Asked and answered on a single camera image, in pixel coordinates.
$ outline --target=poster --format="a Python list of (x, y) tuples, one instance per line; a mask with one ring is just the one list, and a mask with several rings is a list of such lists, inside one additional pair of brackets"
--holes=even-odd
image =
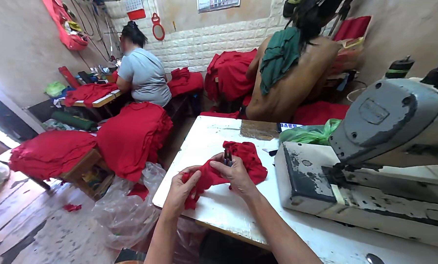
[(239, 7), (240, 0), (197, 0), (199, 13)]

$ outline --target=green bag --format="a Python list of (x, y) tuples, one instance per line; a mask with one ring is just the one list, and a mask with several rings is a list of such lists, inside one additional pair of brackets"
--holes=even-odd
[(328, 119), (325, 125), (304, 125), (288, 129), (279, 135), (280, 144), (284, 141), (329, 146), (328, 138), (341, 123), (340, 119)]
[(64, 86), (62, 83), (60, 82), (53, 82), (50, 83), (46, 86), (46, 88), (44, 89), (44, 92), (51, 96), (51, 97), (56, 97), (62, 94), (62, 91), (66, 88), (66, 86)]

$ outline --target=red hanging organizer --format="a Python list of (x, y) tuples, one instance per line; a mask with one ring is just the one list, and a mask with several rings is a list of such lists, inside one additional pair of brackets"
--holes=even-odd
[(56, 23), (61, 42), (66, 45), (69, 50), (83, 50), (86, 48), (88, 45), (86, 36), (84, 39), (79, 35), (68, 34), (61, 25), (64, 20), (72, 21), (70, 16), (64, 10), (62, 2), (60, 0), (43, 0), (43, 3), (49, 12), (49, 15), (53, 18), (54, 23)]

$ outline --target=thread spool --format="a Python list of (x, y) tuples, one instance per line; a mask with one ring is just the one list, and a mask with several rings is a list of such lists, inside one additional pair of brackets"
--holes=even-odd
[(410, 56), (403, 60), (392, 62), (391, 66), (385, 73), (387, 79), (405, 78), (406, 74), (413, 67), (415, 60), (410, 59)]

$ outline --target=human hand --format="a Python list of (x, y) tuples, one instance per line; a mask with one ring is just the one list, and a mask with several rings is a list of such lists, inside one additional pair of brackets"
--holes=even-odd
[[(170, 190), (168, 191), (167, 199), (163, 204), (162, 212), (168, 214), (171, 217), (179, 217), (183, 210), (185, 209), (185, 200), (187, 199), (191, 189), (196, 185), (199, 178), (201, 177), (201, 171), (199, 171), (201, 166), (191, 166), (183, 171), (180, 171), (177, 175), (172, 178), (172, 185), (170, 185)], [(181, 177), (183, 173), (194, 172), (193, 175), (188, 179), (186, 183), (183, 183)]]
[(244, 200), (259, 193), (257, 187), (251, 181), (241, 158), (232, 156), (232, 167), (224, 165), (223, 152), (211, 159), (212, 161), (209, 163), (211, 167), (218, 170), (223, 178), (228, 179), (232, 190), (236, 191)]

